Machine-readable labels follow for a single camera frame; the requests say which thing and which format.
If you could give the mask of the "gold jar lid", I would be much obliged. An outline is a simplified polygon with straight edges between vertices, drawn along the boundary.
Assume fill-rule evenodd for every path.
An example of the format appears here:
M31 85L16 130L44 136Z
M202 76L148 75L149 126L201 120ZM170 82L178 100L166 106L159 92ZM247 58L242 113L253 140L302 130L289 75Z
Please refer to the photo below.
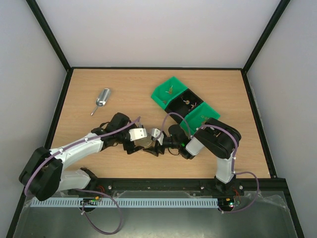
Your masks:
M149 148L152 147L153 141L150 136L138 139L134 141L135 146L142 146L143 148Z

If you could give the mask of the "black bin with swirl lollipops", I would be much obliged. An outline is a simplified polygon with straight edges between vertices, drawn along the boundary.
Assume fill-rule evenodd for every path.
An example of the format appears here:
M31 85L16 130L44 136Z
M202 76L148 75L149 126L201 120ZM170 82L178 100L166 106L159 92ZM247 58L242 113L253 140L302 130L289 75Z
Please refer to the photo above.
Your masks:
M202 102L203 100L188 88L167 103L164 110L166 113L174 112L185 118Z

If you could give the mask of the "green bin with square lollipops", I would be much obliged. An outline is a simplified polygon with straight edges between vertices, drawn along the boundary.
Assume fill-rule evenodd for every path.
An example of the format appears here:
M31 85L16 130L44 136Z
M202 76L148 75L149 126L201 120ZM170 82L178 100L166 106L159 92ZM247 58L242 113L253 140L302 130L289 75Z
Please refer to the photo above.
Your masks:
M168 104L184 92L188 87L182 83L175 76L171 77L164 83L157 86L151 98L163 109L165 110Z

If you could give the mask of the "silver metal scoop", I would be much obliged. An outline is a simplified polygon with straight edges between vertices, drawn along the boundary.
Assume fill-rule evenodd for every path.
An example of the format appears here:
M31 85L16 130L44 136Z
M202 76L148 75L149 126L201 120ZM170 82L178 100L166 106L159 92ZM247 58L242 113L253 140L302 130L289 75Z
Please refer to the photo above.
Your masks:
M110 95L111 95L111 90L109 88L105 88L100 92L100 94L98 95L96 99L96 106L91 112L90 116L93 116L98 108L103 107L106 104Z

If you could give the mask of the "green bin with gummy candies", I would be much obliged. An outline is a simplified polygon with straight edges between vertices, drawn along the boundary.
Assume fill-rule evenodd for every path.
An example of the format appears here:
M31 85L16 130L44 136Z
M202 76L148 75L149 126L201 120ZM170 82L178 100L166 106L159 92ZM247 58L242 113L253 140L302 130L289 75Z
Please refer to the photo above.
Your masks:
M209 118L219 119L220 114L209 104L203 102L185 116L186 121L182 121L180 126L193 135L196 132L196 128L202 126Z

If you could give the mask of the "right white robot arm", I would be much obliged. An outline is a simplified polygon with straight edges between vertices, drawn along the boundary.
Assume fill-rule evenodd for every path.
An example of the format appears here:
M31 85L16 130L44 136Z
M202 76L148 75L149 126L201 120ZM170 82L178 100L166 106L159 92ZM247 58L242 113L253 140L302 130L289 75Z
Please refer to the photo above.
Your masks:
M217 170L214 188L221 194L227 194L233 189L236 178L234 161L241 134L233 127L210 118L188 136L179 124L173 124L168 129L169 135L154 128L151 139L152 146L144 148L154 156L164 154L165 150L176 149L184 159L191 160L204 148L207 148L217 158Z

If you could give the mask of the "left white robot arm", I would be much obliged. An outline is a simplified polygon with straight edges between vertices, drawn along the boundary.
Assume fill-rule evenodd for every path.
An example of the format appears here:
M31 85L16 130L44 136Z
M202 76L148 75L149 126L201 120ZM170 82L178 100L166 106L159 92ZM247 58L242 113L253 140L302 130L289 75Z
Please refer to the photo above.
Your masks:
M55 149L37 148L22 170L19 181L26 196L33 195L39 201L47 200L56 192L84 189L92 177L84 169L68 172L75 162L108 147L122 144L127 154L142 149L135 141L147 137L140 119L131 121L128 116L116 113L111 121L104 122L90 133L72 143Z

